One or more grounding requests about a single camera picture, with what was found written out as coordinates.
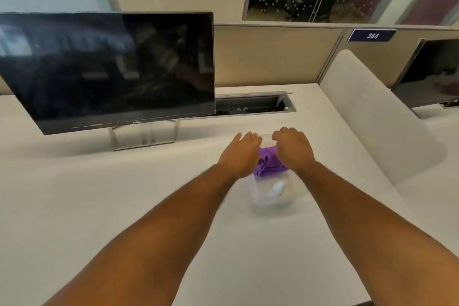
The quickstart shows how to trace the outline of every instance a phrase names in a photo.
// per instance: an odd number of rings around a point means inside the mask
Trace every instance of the person's left arm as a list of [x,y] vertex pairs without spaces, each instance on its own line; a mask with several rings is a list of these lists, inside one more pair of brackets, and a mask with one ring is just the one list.
[[171,305],[229,189],[256,169],[262,139],[251,132],[240,137],[217,164],[114,238],[44,306]]

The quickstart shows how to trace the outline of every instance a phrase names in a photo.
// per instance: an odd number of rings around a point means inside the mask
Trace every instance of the person's right arm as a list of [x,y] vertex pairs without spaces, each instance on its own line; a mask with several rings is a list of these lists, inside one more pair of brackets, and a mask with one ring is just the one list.
[[376,306],[459,305],[459,258],[314,158],[306,136],[273,134],[279,160],[304,181]]

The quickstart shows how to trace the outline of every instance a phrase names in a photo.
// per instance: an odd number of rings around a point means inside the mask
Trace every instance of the computer monitor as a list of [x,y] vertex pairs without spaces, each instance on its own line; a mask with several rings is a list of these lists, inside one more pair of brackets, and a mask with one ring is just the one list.
[[215,113],[212,13],[0,13],[0,75],[43,134]]
[[409,108],[459,99],[459,39],[422,40],[392,92]]

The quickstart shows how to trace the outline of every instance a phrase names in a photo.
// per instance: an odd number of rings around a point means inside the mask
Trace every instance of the person's left hand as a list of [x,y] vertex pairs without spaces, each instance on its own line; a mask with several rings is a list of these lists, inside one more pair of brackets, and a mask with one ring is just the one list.
[[242,134],[239,132],[234,137],[218,162],[234,180],[245,178],[254,173],[260,160],[258,149],[262,138],[252,132],[247,133],[242,139],[241,136]]

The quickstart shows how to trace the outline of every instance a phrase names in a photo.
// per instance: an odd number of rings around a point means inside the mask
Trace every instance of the black chair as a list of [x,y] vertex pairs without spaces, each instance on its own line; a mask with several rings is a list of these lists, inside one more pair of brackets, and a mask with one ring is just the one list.
[[290,16],[296,22],[309,22],[315,13],[315,22],[329,22],[331,8],[337,0],[293,0],[290,8]]

